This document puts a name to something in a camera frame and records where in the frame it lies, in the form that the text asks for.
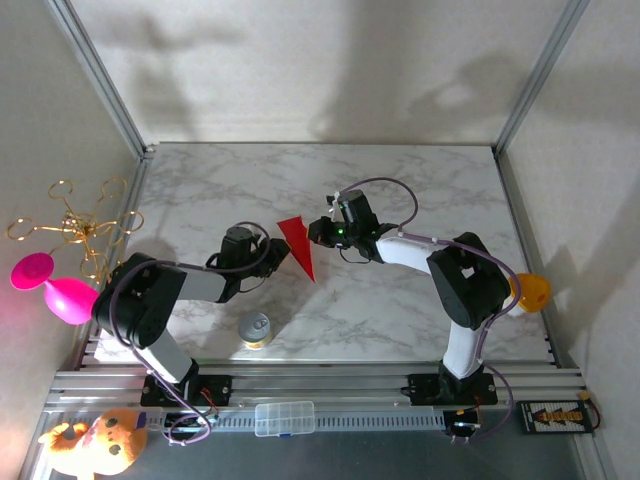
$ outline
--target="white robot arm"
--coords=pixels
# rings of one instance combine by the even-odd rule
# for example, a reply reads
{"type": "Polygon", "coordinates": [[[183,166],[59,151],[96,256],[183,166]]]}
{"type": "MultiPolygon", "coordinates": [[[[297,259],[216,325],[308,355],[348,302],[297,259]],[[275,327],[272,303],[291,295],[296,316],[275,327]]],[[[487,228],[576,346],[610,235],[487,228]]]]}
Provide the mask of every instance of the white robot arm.
{"type": "Polygon", "coordinates": [[[327,203],[334,211],[340,210],[344,221],[321,217],[312,222],[311,241],[329,248],[354,247],[369,261],[404,265],[433,278],[452,322],[449,345],[440,364],[438,392],[427,395],[425,401],[433,403],[425,404],[461,405],[473,399],[474,389],[481,389],[479,381],[487,380],[479,358],[484,326],[502,309],[511,291],[500,268],[487,259],[482,241],[470,232],[454,239],[457,245],[486,253],[484,257],[456,246],[440,248],[400,235],[384,238],[397,226],[380,224],[360,190],[327,197],[327,203]]]}
{"type": "Polygon", "coordinates": [[[260,235],[236,225],[227,230],[220,252],[204,266],[156,261],[134,253],[114,270],[112,281],[93,306],[92,316],[111,334],[115,335],[113,330],[117,329],[122,341],[148,368],[192,399],[203,386],[198,379],[198,364],[166,330],[176,301],[226,303],[240,292],[242,280],[269,277],[289,251],[282,239],[265,237],[260,241],[260,235]],[[114,296],[117,306],[112,324],[114,296]]]}
{"type": "MultiPolygon", "coordinates": [[[[389,237],[378,240],[376,247],[384,263],[404,265],[406,267],[431,274],[427,258],[436,248],[425,243],[407,240],[400,237],[389,237]]],[[[443,366],[457,379],[470,377],[482,365],[478,358],[478,343],[484,323],[473,330],[451,321],[449,345],[442,358],[443,366]]]]}

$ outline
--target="orange plush toy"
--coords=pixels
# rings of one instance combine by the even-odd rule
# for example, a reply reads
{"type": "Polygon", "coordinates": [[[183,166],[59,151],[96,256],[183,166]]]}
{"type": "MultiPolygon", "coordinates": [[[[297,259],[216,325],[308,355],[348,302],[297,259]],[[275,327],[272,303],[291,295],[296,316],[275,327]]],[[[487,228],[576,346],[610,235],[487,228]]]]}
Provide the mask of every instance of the orange plush toy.
{"type": "Polygon", "coordinates": [[[76,423],[72,440],[65,438],[69,424],[63,423],[38,442],[45,445],[55,470],[75,475],[78,480],[93,480],[95,474],[122,473],[135,462],[147,444],[145,424],[144,412],[114,408],[102,414],[91,428],[76,423]]]}

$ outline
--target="red triangle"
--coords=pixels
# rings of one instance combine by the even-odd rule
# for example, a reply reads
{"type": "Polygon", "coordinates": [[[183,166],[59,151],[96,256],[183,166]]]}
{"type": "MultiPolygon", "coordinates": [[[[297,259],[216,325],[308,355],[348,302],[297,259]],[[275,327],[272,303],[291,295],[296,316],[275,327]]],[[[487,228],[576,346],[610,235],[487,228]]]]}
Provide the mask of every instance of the red triangle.
{"type": "Polygon", "coordinates": [[[311,240],[307,237],[307,227],[302,223],[302,217],[293,217],[288,220],[278,222],[278,226],[284,238],[291,247],[291,253],[309,278],[315,283],[316,277],[313,273],[313,260],[311,259],[311,240]]]}

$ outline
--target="tin can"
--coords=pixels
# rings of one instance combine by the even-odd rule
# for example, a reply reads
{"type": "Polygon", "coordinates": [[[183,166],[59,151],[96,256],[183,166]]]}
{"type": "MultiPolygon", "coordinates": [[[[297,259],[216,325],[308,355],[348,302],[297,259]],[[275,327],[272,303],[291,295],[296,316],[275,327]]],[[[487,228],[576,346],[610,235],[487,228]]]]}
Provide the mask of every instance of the tin can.
{"type": "Polygon", "coordinates": [[[273,338],[269,318],[260,312],[251,312],[242,317],[238,325],[238,334],[251,350],[260,350],[273,338]]]}

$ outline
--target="white marble surface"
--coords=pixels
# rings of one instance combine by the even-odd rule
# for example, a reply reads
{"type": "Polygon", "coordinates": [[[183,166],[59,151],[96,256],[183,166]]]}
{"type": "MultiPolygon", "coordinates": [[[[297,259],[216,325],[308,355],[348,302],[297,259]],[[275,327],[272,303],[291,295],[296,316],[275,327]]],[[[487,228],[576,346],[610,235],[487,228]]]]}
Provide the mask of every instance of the white marble surface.
{"type": "MultiPolygon", "coordinates": [[[[488,147],[165,144],[158,148],[139,209],[144,228],[129,251],[201,264],[225,230],[253,220],[281,237],[277,222],[327,214],[325,195],[386,175],[409,184],[420,201],[407,231],[452,238],[473,231],[491,253],[524,271],[499,177],[488,147]]],[[[389,183],[364,187],[381,222],[411,213],[408,195],[389,183]]],[[[347,258],[357,259],[355,251],[347,258]]],[[[179,301],[169,331],[191,356],[270,361],[435,361],[446,350],[450,320],[425,274],[395,265],[350,265],[336,250],[313,246],[317,283],[290,255],[259,289],[226,305],[179,301]],[[275,338],[246,349],[237,323],[259,310],[275,338]]],[[[247,288],[252,281],[246,281],[247,288]]],[[[545,360],[538,315],[497,321],[488,359],[545,360]]],[[[106,333],[95,357],[130,362],[106,333]]]]}

